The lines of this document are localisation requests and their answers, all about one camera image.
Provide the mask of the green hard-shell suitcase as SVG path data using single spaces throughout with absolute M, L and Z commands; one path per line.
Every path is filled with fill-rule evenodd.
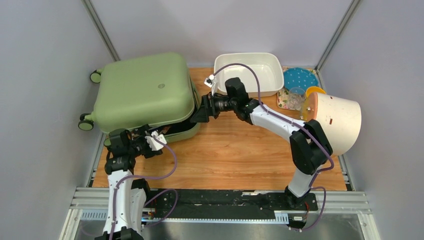
M 190 121 L 200 106 L 199 93 L 179 53 L 115 61 L 94 70 L 89 78 L 99 89 L 92 112 L 79 118 L 82 131 L 99 127 L 108 134 L 148 125 L 172 143 L 200 130 L 200 124 Z

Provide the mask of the white plastic tub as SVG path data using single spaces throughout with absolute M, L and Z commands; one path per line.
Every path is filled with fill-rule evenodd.
M 231 78 L 240 78 L 248 96 L 256 98 L 275 95 L 284 86 L 283 68 L 278 58 L 268 52 L 242 52 L 219 55 L 214 62 L 214 71 L 233 63 L 244 64 L 250 67 L 258 77 L 260 90 L 250 70 L 244 66 L 229 66 L 216 75 L 218 86 L 216 92 L 226 94 L 225 81 Z

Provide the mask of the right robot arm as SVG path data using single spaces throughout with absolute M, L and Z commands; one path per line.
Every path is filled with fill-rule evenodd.
M 285 188 L 285 203 L 293 210 L 305 203 L 315 175 L 333 154 L 333 148 L 320 123 L 307 122 L 276 112 L 261 101 L 249 97 L 240 78 L 225 81 L 226 94 L 208 93 L 190 119 L 192 123 L 207 123 L 221 112 L 234 112 L 237 118 L 250 125 L 264 128 L 286 140 L 296 167 L 294 176 Z

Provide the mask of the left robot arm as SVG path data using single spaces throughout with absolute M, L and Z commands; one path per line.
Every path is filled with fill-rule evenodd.
M 153 201 L 148 182 L 135 177 L 136 157 L 151 158 L 155 152 L 145 136 L 133 137 L 127 129 L 116 129 L 108 135 L 106 164 L 108 210 L 98 240 L 141 240 L 143 208 Z

